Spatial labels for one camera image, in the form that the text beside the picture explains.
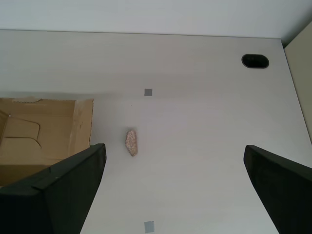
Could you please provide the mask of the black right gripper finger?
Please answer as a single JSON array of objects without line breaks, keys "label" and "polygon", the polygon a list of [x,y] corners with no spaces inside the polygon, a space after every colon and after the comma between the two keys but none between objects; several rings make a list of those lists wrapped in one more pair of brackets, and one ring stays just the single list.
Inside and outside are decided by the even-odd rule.
[{"label": "black right gripper finger", "polygon": [[311,168],[247,145],[243,157],[249,179],[280,234],[312,232]]},{"label": "black right gripper finger", "polygon": [[100,186],[105,144],[90,146],[0,190],[2,234],[78,234]]}]

